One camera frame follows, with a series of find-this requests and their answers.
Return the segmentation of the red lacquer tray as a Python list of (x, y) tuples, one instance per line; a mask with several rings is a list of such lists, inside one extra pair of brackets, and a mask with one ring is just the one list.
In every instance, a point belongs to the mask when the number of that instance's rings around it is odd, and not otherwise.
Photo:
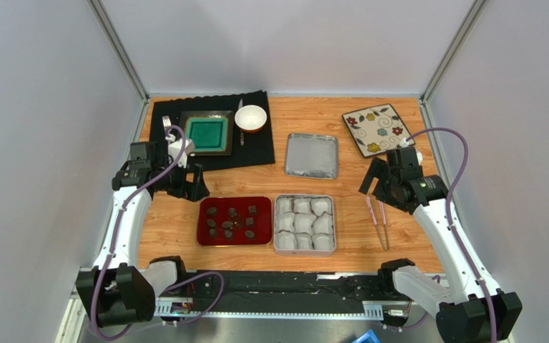
[[(255, 214), (249, 213), (249, 207), (256, 206)], [(213, 216), (207, 214), (207, 209), (216, 207), (217, 213)], [(229, 208), (235, 208), (237, 215), (230, 217), (228, 215)], [(253, 218), (254, 225), (247, 227), (245, 225), (246, 218)], [(207, 220), (213, 219), (217, 226), (210, 228), (207, 226)], [(273, 238), (273, 204), (268, 197), (210, 197), (203, 200), (199, 206), (197, 217), (197, 243), (204, 247), (231, 247), (231, 246), (252, 246), (269, 244)], [(222, 223), (231, 221), (234, 227), (231, 230), (233, 237), (225, 239)], [(217, 237), (211, 238), (209, 230), (216, 229)], [(254, 239), (248, 239), (245, 232), (251, 230), (255, 233)]]

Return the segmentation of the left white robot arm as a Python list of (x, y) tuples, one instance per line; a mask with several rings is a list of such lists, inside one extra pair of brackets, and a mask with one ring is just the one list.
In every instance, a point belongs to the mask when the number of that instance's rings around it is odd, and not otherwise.
[(188, 166), (191, 139), (169, 142), (168, 157), (157, 157), (154, 142), (133, 143), (130, 158), (112, 179), (113, 209), (100, 253), (88, 271), (76, 278), (76, 290), (93, 328), (148, 322), (157, 297), (174, 285), (183, 271), (178, 257), (158, 258), (137, 268), (139, 241), (154, 194), (198, 202), (209, 196), (203, 168)]

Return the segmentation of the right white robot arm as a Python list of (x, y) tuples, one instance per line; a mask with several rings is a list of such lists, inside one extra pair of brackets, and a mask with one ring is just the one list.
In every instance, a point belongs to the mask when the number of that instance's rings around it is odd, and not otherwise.
[(448, 188), (439, 176), (424, 175), (414, 147), (389, 150), (385, 159), (373, 158), (359, 191), (415, 219), (448, 282), (443, 286), (409, 259), (396, 259), (378, 270), (385, 292), (419, 304), (435, 319), (444, 342), (508, 339), (522, 302), (515, 292), (504, 292), (485, 268), (463, 231)]

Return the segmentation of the silver tin with paper cups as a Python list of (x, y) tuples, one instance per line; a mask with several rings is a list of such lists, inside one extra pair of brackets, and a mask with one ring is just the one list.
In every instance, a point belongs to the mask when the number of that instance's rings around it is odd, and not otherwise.
[(272, 241), (274, 252), (280, 256), (332, 256), (337, 248), (333, 198), (316, 194), (277, 196)]

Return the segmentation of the pink handled metal tongs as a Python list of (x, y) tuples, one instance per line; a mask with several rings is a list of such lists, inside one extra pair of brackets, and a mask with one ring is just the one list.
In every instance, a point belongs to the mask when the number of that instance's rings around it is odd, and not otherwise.
[(380, 245), (384, 251), (389, 251), (390, 238), (389, 238), (388, 228), (387, 228), (387, 217), (386, 217), (385, 205), (381, 201), (376, 201), (376, 204), (378, 205), (378, 210), (380, 212), (380, 215), (378, 216), (376, 215), (374, 202), (371, 200), (371, 198), (369, 196), (366, 196), (365, 201), (372, 219), (372, 223), (375, 227), (375, 231), (377, 233), (377, 237), (379, 239)]

